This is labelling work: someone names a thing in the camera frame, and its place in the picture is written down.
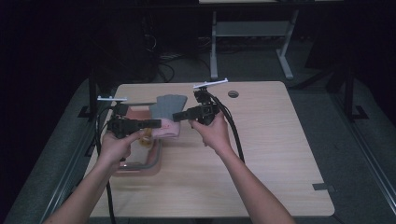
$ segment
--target forearm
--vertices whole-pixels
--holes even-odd
[[[107,166],[96,163],[73,194],[45,223],[86,223],[112,173]]]
[[[220,154],[253,223],[294,223],[282,203],[233,153]]]

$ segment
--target table surface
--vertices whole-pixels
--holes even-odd
[[[197,106],[193,83],[121,85],[116,97],[126,104],[152,103],[165,94],[188,96],[184,109]],[[247,167],[295,217],[326,217],[334,212],[312,151],[281,82],[229,82],[208,88],[226,105],[236,124]],[[229,91],[238,91],[230,98]],[[236,151],[230,129],[233,147]],[[97,154],[87,168],[91,170]],[[162,167],[153,176],[111,177],[116,217],[248,217],[220,158],[205,147],[186,120],[180,137],[163,140]],[[108,217],[102,195],[92,217]]]

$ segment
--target gray cloth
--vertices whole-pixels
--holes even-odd
[[[149,106],[152,119],[173,119],[173,114],[181,112],[187,102],[185,95],[168,94],[157,97],[157,104]]]

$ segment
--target human arm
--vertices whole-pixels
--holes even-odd
[[[294,223],[294,219],[264,184],[237,157],[230,143],[228,125],[220,112],[208,126],[190,120],[191,127],[224,162],[253,223]]]
[[[119,168],[120,159],[131,154],[131,143],[141,136],[143,132],[136,132],[117,139],[113,133],[106,133],[96,164],[70,197],[44,223],[86,223],[108,180]]]

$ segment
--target black wire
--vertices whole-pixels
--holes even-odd
[[[160,77],[163,79],[163,82],[168,83],[168,82],[172,81],[172,79],[175,77],[175,69],[171,65],[168,65],[165,63],[159,63],[158,65],[168,67],[172,71],[172,75],[168,79],[163,71],[158,70],[158,75],[160,75]]]
[[[100,142],[100,137],[101,134],[103,132],[103,130],[105,129],[105,127],[107,126],[107,123],[103,126],[102,129],[100,129],[100,117],[102,115],[102,113],[104,113],[105,111],[112,109],[112,106],[108,106],[105,109],[103,109],[97,116],[96,116],[96,124],[95,124],[95,132],[96,132],[96,136],[95,136],[95,142],[96,142],[96,151],[98,153],[98,157],[101,153],[101,149],[102,149],[102,145]],[[114,209],[113,209],[113,197],[111,195],[111,187],[110,187],[110,181],[107,181],[106,184],[106,192],[107,192],[107,203],[108,203],[108,212],[110,214],[110,220],[112,224],[116,224],[116,218],[114,216]]]
[[[108,203],[108,212],[110,213],[110,220],[112,224],[116,224],[116,217],[114,216],[114,209],[113,209],[113,196],[111,195],[111,187],[110,187],[110,181],[107,182],[106,185],[106,191],[107,191],[107,203]]]
[[[212,95],[208,91],[203,91],[203,92],[205,94],[209,95],[210,98],[213,99],[213,101],[215,101],[215,103],[219,106],[221,112],[223,112],[225,118],[228,120],[228,122],[231,126],[231,129],[233,130],[233,137],[235,138],[235,143],[236,143],[236,147],[238,149],[239,159],[241,159],[241,161],[243,163],[245,163],[244,152],[242,151],[241,142],[239,140],[239,134],[238,134],[238,131],[236,130],[235,123],[233,122],[233,116],[231,115],[230,110],[224,104],[222,104],[221,101],[216,96]]]
[[[341,223],[341,224],[345,224],[345,222],[343,221],[343,220],[341,220],[341,218],[340,217],[338,217],[335,213],[334,214],[332,214],[332,217],[335,219],[335,220],[337,220],[339,223]]]

